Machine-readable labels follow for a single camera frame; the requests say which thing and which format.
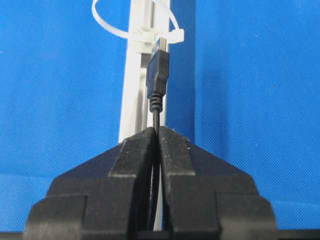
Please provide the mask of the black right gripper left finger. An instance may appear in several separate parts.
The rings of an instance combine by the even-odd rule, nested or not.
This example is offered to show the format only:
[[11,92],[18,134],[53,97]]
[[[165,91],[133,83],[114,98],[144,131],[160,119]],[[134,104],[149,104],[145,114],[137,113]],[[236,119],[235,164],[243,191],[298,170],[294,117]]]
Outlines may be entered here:
[[152,127],[56,177],[28,216],[25,240],[128,240],[152,229]]

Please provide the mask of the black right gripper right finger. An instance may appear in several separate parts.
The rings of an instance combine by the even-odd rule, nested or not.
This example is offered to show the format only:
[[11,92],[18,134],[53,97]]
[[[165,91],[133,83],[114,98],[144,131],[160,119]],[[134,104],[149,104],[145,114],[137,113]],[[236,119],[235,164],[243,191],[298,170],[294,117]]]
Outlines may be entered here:
[[158,133],[165,228],[175,240],[275,240],[252,177],[164,126]]

